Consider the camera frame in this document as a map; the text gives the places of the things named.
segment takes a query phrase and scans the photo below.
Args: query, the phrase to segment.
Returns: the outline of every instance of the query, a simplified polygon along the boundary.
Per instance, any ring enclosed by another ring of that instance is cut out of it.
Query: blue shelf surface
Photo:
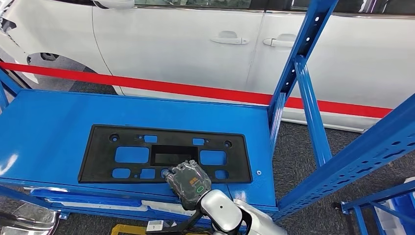
[[[276,206],[267,109],[260,106],[22,90],[0,115],[0,183],[178,202],[167,183],[79,184],[93,124],[243,134],[252,183],[213,188]]]

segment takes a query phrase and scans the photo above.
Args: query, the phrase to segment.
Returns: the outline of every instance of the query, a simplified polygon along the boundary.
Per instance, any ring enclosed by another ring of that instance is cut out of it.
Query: round hole
[[[230,148],[230,147],[232,147],[232,142],[225,141],[224,145],[225,145],[225,147]]]
[[[119,140],[119,135],[117,135],[117,134],[111,134],[110,135],[110,141],[111,142],[115,142],[117,140]]]

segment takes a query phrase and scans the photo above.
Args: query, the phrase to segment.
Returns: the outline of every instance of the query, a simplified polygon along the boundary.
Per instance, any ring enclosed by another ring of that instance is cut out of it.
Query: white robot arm
[[[196,212],[189,220],[179,225],[157,231],[147,229],[148,235],[184,234],[203,215],[212,220],[214,235],[236,235],[243,222],[246,224],[246,235],[287,234],[284,229],[274,224],[267,214],[241,200],[232,201],[220,190],[211,190],[209,177],[193,160],[172,168],[165,173],[165,178],[180,197],[183,208]]]

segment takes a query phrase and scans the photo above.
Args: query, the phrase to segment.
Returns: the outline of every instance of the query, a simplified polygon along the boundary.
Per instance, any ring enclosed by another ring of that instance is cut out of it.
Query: red stripe
[[[221,88],[202,87],[171,82],[151,81],[140,78],[121,77],[103,75],[90,72],[80,72],[46,68],[32,65],[19,65],[13,63],[0,62],[0,67],[7,70],[29,72],[45,76],[59,77],[63,79],[114,85],[122,87],[138,88],[157,92],[167,92],[175,94],[185,94],[199,97],[240,101],[254,104],[269,104],[272,95],[253,92],[242,92]],[[356,115],[372,118],[383,118],[391,109],[357,104],[346,104],[331,101],[318,101],[319,109],[322,112]],[[301,98],[289,97],[285,104],[287,108],[302,109]]]
[[[386,114],[392,111],[392,109],[388,108],[365,106],[359,104],[346,104],[324,100],[317,100],[317,103],[319,104],[319,109],[322,112],[364,116],[369,118],[383,118],[386,116]],[[285,107],[302,109],[303,106],[301,98],[289,97],[287,103],[285,103]]]

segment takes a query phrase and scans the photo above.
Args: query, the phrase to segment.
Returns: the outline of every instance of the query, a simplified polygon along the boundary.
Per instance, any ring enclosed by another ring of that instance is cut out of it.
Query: blue shelving rack
[[[183,219],[145,204],[145,201],[179,203],[167,184],[78,183],[77,174],[93,124],[243,134],[253,181],[214,184],[213,187],[231,198],[250,203],[274,220],[409,153],[415,148],[415,94],[344,150],[331,155],[306,62],[336,2],[311,1],[267,107],[27,90],[0,72],[3,87],[16,96],[9,105],[3,90],[0,91],[3,110],[0,115],[0,184],[35,189],[31,195],[26,195],[0,187],[0,193],[62,214],[79,212],[140,220]],[[276,200],[272,156],[284,104],[297,82],[317,169]],[[97,200],[107,206],[86,206]],[[114,207],[126,204],[142,210]]]
[[[395,187],[371,194],[369,196],[354,200],[352,202],[342,202],[342,212],[349,214],[354,211],[357,218],[359,230],[362,235],[368,235],[368,230],[362,216],[362,209],[372,210],[373,218],[376,222],[377,229],[380,235],[386,235],[385,230],[382,229],[379,217],[376,214],[375,207],[379,208],[393,216],[398,217],[403,224],[403,228],[407,235],[415,234],[415,199],[413,192],[415,191],[415,181],[410,181]],[[381,204],[386,200],[392,200],[393,204],[397,204],[395,210]]]

